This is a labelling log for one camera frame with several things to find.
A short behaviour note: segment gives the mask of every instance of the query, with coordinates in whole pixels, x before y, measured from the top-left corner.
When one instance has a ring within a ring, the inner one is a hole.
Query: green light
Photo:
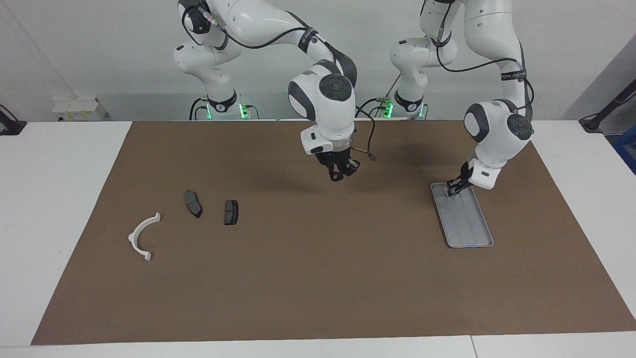
[[[239,104],[238,107],[240,108],[240,116],[243,119],[249,118],[249,110],[247,108],[245,108],[245,106],[243,104]]]
[[[384,108],[384,118],[391,118],[391,115],[393,115],[393,103],[391,103],[390,101],[386,102],[386,105],[388,107]]]

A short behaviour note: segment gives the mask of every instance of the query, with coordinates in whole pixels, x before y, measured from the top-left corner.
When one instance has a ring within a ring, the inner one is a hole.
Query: blue plastic crate
[[[612,146],[627,166],[636,174],[636,125],[625,132]]]

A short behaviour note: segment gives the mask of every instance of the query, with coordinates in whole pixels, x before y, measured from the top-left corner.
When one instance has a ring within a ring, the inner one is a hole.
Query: electrical box
[[[110,115],[95,97],[56,100],[53,113],[59,121],[100,121]]]

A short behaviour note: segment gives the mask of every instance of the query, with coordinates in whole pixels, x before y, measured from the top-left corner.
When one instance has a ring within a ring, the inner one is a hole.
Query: black pole
[[[27,125],[27,122],[21,120],[12,120],[2,110],[0,110],[0,124],[5,126],[5,130],[0,131],[0,136],[17,136]]]
[[[579,123],[583,126],[588,133],[597,133],[600,123],[614,111],[618,106],[625,103],[625,101],[636,91],[636,80],[632,81],[629,86],[614,98],[602,111],[600,111],[595,117],[591,119],[581,119]]]

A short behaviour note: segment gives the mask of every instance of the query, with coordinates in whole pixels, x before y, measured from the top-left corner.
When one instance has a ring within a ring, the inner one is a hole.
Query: white curved object
[[[146,261],[150,261],[150,258],[153,254],[149,253],[148,251],[141,250],[139,246],[137,246],[137,239],[139,238],[139,234],[141,234],[141,232],[145,228],[147,228],[147,226],[149,226],[150,224],[154,224],[155,222],[159,222],[159,220],[161,220],[161,214],[157,213],[154,217],[147,218],[146,220],[142,221],[141,224],[137,226],[135,231],[133,231],[132,234],[128,235],[128,241],[130,241],[130,243],[132,244],[132,248],[134,248],[136,252],[142,254]]]

